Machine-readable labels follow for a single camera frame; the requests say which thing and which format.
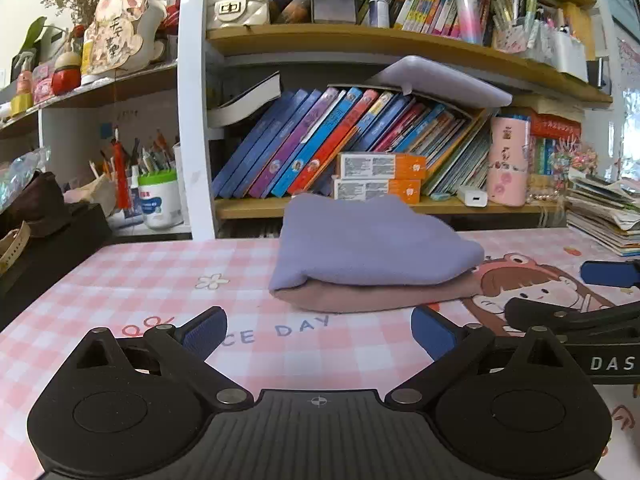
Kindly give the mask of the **white spray bottle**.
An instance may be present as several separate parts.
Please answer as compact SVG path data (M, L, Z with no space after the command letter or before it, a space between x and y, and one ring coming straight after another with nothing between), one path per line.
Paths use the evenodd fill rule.
M387 0L370 0L369 25L375 28L390 27L390 9Z

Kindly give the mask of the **orange white box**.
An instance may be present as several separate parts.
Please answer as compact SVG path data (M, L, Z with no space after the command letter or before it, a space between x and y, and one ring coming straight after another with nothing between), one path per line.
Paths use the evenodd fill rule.
M360 179L333 181L332 197L334 200L364 202L381 196L396 196L407 205L420 203L421 181L406 179Z
M347 180L425 180L426 158L394 153L341 153L337 177Z

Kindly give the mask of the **iridescent plastic wrap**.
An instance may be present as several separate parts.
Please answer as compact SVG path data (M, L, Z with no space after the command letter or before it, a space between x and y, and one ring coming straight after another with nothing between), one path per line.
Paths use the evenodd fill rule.
M9 166L1 170L0 212L12 205L38 170L46 168L50 156L51 149L48 146L37 148L35 151L18 156Z

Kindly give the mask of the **purple and pink knit sweater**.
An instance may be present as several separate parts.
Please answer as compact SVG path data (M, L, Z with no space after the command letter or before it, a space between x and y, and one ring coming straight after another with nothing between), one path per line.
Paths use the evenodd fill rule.
M269 291L312 312L395 310L479 294L484 258L480 244L395 196L302 194L285 209Z

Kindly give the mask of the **upper orange white box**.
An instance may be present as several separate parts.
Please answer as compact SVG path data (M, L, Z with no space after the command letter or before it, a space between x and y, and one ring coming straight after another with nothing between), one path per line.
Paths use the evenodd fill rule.
M341 153L337 177L347 180L425 180L426 158L394 153Z

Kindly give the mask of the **lower orange white box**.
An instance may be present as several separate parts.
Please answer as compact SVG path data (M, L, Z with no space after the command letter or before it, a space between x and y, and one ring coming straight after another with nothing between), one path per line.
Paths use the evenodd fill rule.
M381 196L396 196L407 205L420 203L421 181L406 179L360 179L333 181L332 197L334 200L364 202Z

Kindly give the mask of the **pink cartoon cylinder holder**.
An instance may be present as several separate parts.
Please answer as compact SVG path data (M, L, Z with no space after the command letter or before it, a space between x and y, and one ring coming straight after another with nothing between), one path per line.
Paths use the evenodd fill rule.
M486 191L488 200L507 207L526 203L530 121L524 116L491 119Z

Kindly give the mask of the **white and wood bookshelf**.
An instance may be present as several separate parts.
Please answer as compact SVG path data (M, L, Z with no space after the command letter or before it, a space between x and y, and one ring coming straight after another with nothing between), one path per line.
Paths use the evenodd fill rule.
M222 219L274 218L283 200L265 202L215 200L210 192L210 159L219 154L224 130L214 127L206 108L206 91L224 96L242 91L278 72L282 87L320 88L327 84L363 84L377 72L405 56L420 56L466 73L498 88L530 91L565 104L606 110L612 98L585 82L554 68L457 39L418 35L355 25L293 24L232 28L208 32L204 28L204 0L186 0L186 26L178 35L174 64L142 70L118 79L101 79L74 94L34 107L1 127L1 158L14 159L39 145L51 150L49 170L61 183L87 183L88 162L101 153L101 122L118 125L122 133L148 126L150 118L123 120L121 110L134 101L151 106L172 98L170 114L158 124L180 138L186 172L184 226L168 236L211 240Z

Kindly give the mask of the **pink checkered cartoon table mat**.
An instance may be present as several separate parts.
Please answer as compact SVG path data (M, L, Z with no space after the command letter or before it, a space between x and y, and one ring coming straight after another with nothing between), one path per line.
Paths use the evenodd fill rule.
M533 259L580 281L586 260L620 261L569 229L460 233L490 260ZM277 240L123 244L100 249L1 332L1 479L42 474L27 416L82 337L107 327L141 336L157 323L182 325L209 307L228 316L224 342L206 360L258 396L262 389L376 389L382 399L432 359L413 340L412 309L334 315L294 309L268 285ZM639 479L639 387L597 386L612 436L602 479Z

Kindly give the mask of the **white jar green lid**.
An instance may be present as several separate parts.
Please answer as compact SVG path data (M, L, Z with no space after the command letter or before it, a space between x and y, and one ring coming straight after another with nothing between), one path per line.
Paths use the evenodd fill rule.
M143 222L149 229L169 229L183 222L175 169L142 174L138 185Z

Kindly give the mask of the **cartoon plaque ornament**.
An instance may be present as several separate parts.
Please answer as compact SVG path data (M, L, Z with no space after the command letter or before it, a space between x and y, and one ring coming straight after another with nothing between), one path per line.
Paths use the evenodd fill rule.
M158 0L99 0L84 35L82 80L127 75L157 61L165 47L155 36L165 18Z

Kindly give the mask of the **stack of magazines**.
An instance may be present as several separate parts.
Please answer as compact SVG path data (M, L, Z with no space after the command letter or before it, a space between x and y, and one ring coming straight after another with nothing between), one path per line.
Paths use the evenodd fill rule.
M566 224L620 257L639 257L639 182L574 172L565 193Z

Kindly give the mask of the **white charger block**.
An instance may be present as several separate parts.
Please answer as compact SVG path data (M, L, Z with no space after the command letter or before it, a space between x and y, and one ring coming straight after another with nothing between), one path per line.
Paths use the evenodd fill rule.
M460 186L457 189L457 198L470 208L485 208L488 204L487 193L480 188L473 188L472 186Z

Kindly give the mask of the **row of leaning books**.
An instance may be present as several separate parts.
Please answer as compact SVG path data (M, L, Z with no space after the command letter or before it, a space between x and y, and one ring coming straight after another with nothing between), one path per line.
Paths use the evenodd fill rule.
M416 155L426 181L482 114L425 93L346 84L285 91L250 119L213 178L216 198L330 195L347 153Z

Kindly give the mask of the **white tablet on books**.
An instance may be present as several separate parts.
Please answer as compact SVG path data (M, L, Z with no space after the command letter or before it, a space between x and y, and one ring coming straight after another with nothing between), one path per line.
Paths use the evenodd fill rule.
M492 84L416 55L390 64L368 80L369 84L401 88L405 94L420 92L447 102L473 108L510 106L512 94Z

